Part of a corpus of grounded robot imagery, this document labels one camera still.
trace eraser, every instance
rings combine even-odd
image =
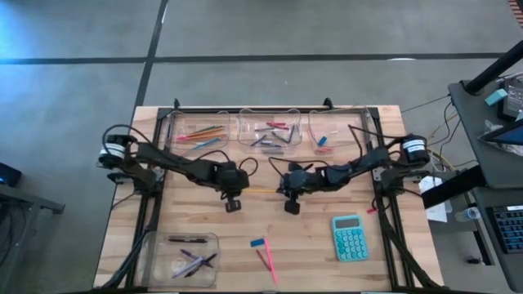
[[[256,247],[265,244],[263,238],[251,241],[251,247]]]
[[[326,136],[321,137],[320,142],[318,142],[318,146],[319,147],[323,146],[326,141],[327,141],[327,137]]]
[[[490,94],[490,96],[487,97],[487,99],[485,99],[485,103],[488,106],[492,106],[507,96],[508,96],[508,94],[504,89],[499,89],[499,90],[495,91],[494,93]]]

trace computer keyboard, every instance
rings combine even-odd
[[[489,209],[503,251],[507,254],[523,253],[523,206]]]

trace marker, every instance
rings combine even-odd
[[[203,143],[200,143],[200,144],[197,144],[195,147],[191,148],[191,150],[195,150],[195,149],[200,149],[204,146],[207,146],[207,145],[210,145],[214,142],[218,142],[220,140],[220,138],[216,138],[216,139],[212,139],[212,140],[209,140],[207,142],[203,142]]]

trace pen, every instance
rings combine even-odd
[[[201,256],[198,257],[197,260],[189,263],[185,268],[178,270],[171,278],[179,277],[181,274],[185,273],[187,270],[192,269],[193,267],[195,267],[196,265],[198,265],[202,261],[203,261],[203,257],[201,257]]]
[[[185,243],[206,243],[207,240],[204,238],[193,238],[193,239],[185,239],[185,238],[176,238],[174,236],[169,237],[169,241],[171,242],[185,242]]]
[[[194,260],[197,260],[199,257],[201,256],[195,256],[193,255],[192,253],[188,252],[187,250],[184,250],[184,249],[180,249],[181,253],[187,255],[188,257],[194,259]],[[208,266],[210,268],[212,268],[212,265],[210,263],[208,263],[207,261],[202,261],[202,265],[205,265],[205,266]]]
[[[189,278],[190,276],[192,276],[193,274],[196,274],[197,271],[199,271],[199,269],[202,268],[202,265],[205,265],[205,263],[209,263],[209,261],[211,261],[214,257],[216,257],[218,254],[217,253],[214,253],[212,254],[208,259],[202,261],[202,263],[200,265],[198,265],[195,269],[191,270],[189,273],[186,274],[186,276],[184,278]]]

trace calculator display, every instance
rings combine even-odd
[[[360,225],[358,219],[336,220],[336,229],[352,228]]]

